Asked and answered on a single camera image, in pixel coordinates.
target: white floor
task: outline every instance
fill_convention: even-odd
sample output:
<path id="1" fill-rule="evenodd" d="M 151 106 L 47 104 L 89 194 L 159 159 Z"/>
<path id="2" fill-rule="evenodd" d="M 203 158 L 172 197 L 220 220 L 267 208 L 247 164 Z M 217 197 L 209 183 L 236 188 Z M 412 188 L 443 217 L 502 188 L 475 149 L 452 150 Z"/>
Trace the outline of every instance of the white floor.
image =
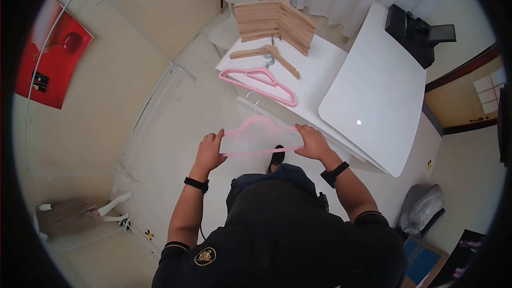
<path id="1" fill-rule="evenodd" d="M 111 194 L 113 198 L 124 191 L 133 191 L 132 199 L 119 205 L 119 213 L 128 211 L 135 232 L 146 237 L 146 244 L 158 256 L 166 242 L 169 220 L 183 188 L 183 179 L 194 163 L 203 136 L 221 128 L 237 128 L 253 114 L 253 109 L 236 100 L 238 94 L 234 88 L 218 79 L 214 67 L 220 58 L 206 38 L 210 28 L 211 25 L 207 26 L 176 59 L 176 63 L 197 80 L 176 82 L 174 96 L 163 99 L 137 148 L 131 150 L 129 172 L 138 182 L 118 175 Z M 293 118 L 290 115 L 289 120 L 283 120 L 289 122 Z M 392 226 L 396 224 L 409 188 L 416 183 L 429 182 L 440 142 L 440 136 L 422 114 L 411 154 L 400 177 L 354 169 Z M 342 156 L 350 162 L 347 153 Z M 269 160 L 269 155 L 231 157 L 210 174 L 202 223 L 205 236 L 226 220 L 225 199 L 231 180 L 244 173 L 264 173 Z M 428 169 L 430 160 L 432 168 Z M 294 153 L 287 153 L 285 162 L 301 166 L 315 183 L 317 192 L 327 195 L 331 213 L 347 219 L 335 191 L 319 175 L 323 171 L 319 162 Z M 154 236 L 151 241 L 144 234 L 147 231 Z"/>

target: black wristband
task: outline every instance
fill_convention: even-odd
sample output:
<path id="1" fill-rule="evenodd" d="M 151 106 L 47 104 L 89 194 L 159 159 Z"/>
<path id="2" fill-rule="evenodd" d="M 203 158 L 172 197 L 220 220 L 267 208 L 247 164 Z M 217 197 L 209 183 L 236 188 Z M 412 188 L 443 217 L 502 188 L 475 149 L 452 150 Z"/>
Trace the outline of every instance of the black wristband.
<path id="1" fill-rule="evenodd" d="M 341 165 L 336 167 L 333 171 L 327 171 L 324 170 L 323 173 L 320 174 L 322 178 L 331 186 L 331 188 L 334 188 L 334 182 L 336 181 L 336 177 L 341 174 L 345 169 L 349 168 L 349 163 L 342 162 Z"/>
<path id="2" fill-rule="evenodd" d="M 206 194 L 206 192 L 208 191 L 208 183 L 209 182 L 210 182 L 210 180 L 208 180 L 208 179 L 206 180 L 206 182 L 198 182 L 197 180 L 192 179 L 192 178 L 188 178 L 188 177 L 185 178 L 185 183 L 187 185 L 201 189 L 203 191 L 203 194 Z"/>

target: white tabletop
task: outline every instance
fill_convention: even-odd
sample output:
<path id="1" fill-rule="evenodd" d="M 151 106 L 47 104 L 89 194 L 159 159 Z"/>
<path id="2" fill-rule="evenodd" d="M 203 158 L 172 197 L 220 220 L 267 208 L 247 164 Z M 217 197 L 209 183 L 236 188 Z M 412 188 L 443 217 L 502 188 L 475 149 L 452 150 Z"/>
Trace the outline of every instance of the white tabletop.
<path id="1" fill-rule="evenodd" d="M 378 163 L 339 131 L 322 120 L 318 114 L 318 107 L 342 67 L 347 53 L 317 35 L 313 37 L 307 57 L 285 41 L 279 41 L 278 39 L 274 41 L 275 46 L 279 49 L 279 53 L 292 64 L 301 75 L 299 80 L 295 79 L 295 77 L 277 61 L 269 68 L 276 80 L 290 88 L 297 95 L 298 103 L 296 107 L 290 108 L 283 106 L 328 134 L 329 136 L 327 137 L 330 137 L 333 141 L 337 141 L 338 144 L 342 144 L 343 147 L 355 157 L 363 161 L 368 160 L 382 169 Z M 226 68 L 252 69 L 255 67 L 264 67 L 268 60 L 263 56 L 231 60 L 229 54 L 238 50 L 260 48 L 265 44 L 270 44 L 270 38 L 245 43 L 242 43 L 241 39 L 239 39 L 228 50 L 227 54 L 222 57 L 215 68 L 217 70 L 224 70 Z M 247 80 L 244 83 L 247 85 L 254 84 L 251 80 Z M 265 85 L 259 86 L 258 88 L 264 91 L 274 92 L 271 88 L 265 89 Z"/>
<path id="2" fill-rule="evenodd" d="M 373 3 L 319 114 L 398 177 L 418 128 L 426 70 L 385 31 L 386 17 Z"/>

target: white chair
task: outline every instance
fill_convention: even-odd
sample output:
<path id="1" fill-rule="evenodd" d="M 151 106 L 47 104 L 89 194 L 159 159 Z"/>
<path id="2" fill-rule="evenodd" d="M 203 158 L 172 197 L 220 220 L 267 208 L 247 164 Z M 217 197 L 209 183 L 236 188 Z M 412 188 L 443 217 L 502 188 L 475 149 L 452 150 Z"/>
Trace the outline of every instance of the white chair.
<path id="1" fill-rule="evenodd" d="M 208 34 L 208 40 L 215 45 L 219 56 L 222 58 L 222 54 L 219 48 L 229 50 L 231 46 L 238 40 L 240 34 L 238 33 L 237 21 L 233 15 L 233 5 L 235 3 L 247 3 L 255 2 L 259 0 L 225 0 L 228 4 L 230 16 L 224 20 L 220 25 L 215 27 Z"/>

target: black cable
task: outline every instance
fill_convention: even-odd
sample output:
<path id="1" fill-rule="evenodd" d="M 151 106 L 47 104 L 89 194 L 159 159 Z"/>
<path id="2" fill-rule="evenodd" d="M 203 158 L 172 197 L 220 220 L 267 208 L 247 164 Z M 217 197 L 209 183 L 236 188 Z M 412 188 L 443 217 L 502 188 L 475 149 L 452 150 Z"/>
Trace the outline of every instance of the black cable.
<path id="1" fill-rule="evenodd" d="M 203 236 L 203 240 L 206 240 L 206 238 L 204 237 L 204 234 L 203 234 L 203 225 L 199 226 L 199 230 L 201 231 L 201 236 Z"/>

